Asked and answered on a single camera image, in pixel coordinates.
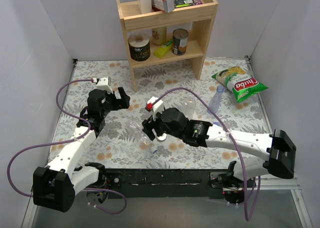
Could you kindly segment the silver metal jar lid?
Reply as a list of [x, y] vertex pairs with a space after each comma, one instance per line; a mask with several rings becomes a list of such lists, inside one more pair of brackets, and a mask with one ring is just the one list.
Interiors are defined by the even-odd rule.
[[167, 135], [166, 135], [165, 133], [164, 133], [163, 135], [161, 135], [161, 136], [157, 136], [157, 137], [156, 137], [156, 139], [157, 139], [158, 141], [160, 141], [160, 142], [165, 141], [166, 138], [167, 138]]

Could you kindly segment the crushed clear bottle blue-white cap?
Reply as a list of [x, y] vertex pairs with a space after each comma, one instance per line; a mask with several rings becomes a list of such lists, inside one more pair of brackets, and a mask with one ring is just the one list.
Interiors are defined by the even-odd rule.
[[158, 151], [149, 137], [143, 132], [143, 126], [136, 119], [128, 120], [126, 126], [141, 149], [149, 150], [152, 154]]

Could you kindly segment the clear bottle with white cap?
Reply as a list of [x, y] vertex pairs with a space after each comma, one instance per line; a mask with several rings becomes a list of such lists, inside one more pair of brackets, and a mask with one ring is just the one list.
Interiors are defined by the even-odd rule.
[[186, 96], [182, 102], [182, 113], [188, 118], [192, 119], [196, 109], [196, 100], [195, 97], [190, 94]]

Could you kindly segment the clear bottle with blue cap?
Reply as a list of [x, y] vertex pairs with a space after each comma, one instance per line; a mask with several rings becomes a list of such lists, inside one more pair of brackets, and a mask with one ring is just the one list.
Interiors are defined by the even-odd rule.
[[211, 111], [213, 111], [215, 114], [218, 113], [218, 110], [220, 108], [220, 104], [221, 104], [221, 99], [222, 99], [222, 94], [224, 92], [224, 89], [225, 87], [222, 86], [222, 85], [219, 85], [216, 89], [216, 93], [214, 94], [214, 96], [212, 97], [212, 99], [210, 100], [209, 102], [209, 108], [207, 110], [207, 112], [209, 114], [212, 114]]

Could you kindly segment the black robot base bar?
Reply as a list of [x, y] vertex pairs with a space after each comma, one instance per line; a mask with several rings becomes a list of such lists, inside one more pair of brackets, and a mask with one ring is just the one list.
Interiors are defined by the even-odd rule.
[[243, 202], [243, 181], [208, 169], [105, 169], [87, 194], [103, 203], [121, 198], [210, 198]]

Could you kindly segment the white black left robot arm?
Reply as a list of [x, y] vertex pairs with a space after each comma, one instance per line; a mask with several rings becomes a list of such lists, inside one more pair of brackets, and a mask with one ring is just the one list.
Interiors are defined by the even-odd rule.
[[122, 87], [118, 88], [120, 98], [114, 93], [94, 89], [87, 98], [87, 106], [72, 135], [72, 142], [60, 153], [33, 173], [33, 203], [60, 212], [67, 212], [75, 196], [85, 188], [97, 191], [108, 186], [105, 166], [89, 162], [80, 169], [77, 164], [105, 126], [105, 118], [111, 111], [127, 109], [130, 97]]

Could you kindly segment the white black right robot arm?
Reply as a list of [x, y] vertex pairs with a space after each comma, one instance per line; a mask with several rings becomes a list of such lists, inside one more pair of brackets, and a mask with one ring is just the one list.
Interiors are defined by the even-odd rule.
[[230, 166], [226, 180], [232, 187], [267, 174], [281, 179], [294, 177], [297, 149], [283, 130], [276, 129], [273, 134], [226, 132], [210, 122], [190, 120], [176, 108], [151, 115], [142, 126], [151, 140], [167, 134], [193, 147], [225, 148], [252, 155], [252, 158]]

